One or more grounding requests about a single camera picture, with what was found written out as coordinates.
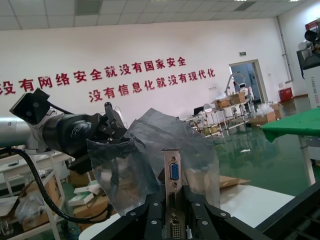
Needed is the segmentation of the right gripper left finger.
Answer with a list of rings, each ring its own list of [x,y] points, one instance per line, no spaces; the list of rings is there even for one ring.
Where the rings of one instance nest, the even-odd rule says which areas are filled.
[[[109,219],[85,229],[80,240],[161,240],[165,218],[163,199],[149,199],[145,204],[129,211],[118,213]]]

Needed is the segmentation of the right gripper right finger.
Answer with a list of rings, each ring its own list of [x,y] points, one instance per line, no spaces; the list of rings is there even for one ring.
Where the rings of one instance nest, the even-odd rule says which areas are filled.
[[[269,237],[229,213],[203,202],[191,204],[195,240],[268,240]]]

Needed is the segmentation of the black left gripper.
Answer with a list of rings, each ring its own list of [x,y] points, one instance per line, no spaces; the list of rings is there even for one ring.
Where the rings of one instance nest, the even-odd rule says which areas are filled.
[[[96,140],[105,144],[119,144],[127,132],[119,113],[110,102],[104,104],[104,115],[59,114],[49,118],[40,128],[45,145],[71,157],[79,157],[67,164],[67,169],[79,175],[92,170],[87,139],[96,130]]]

